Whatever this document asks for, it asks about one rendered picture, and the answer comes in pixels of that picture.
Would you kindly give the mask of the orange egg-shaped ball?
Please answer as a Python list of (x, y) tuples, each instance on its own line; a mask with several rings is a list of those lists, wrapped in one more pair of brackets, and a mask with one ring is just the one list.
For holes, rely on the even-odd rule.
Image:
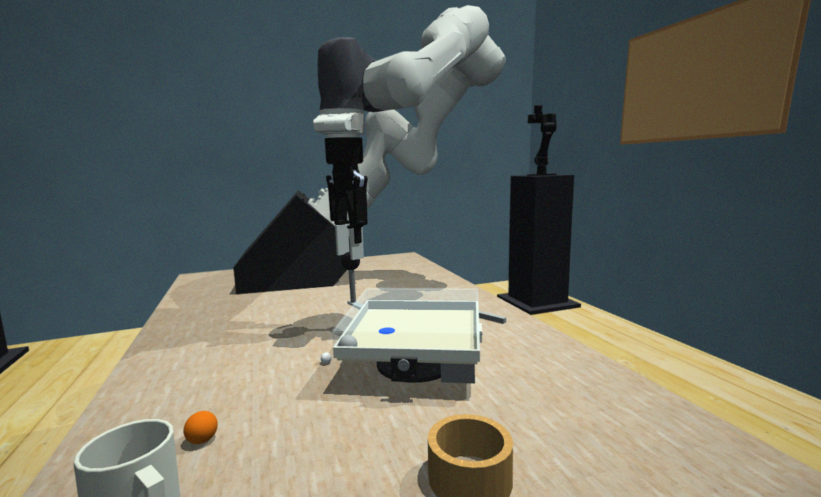
[(184, 437), (192, 444), (208, 442), (217, 430), (216, 416), (208, 410), (201, 410), (188, 418), (184, 425)]

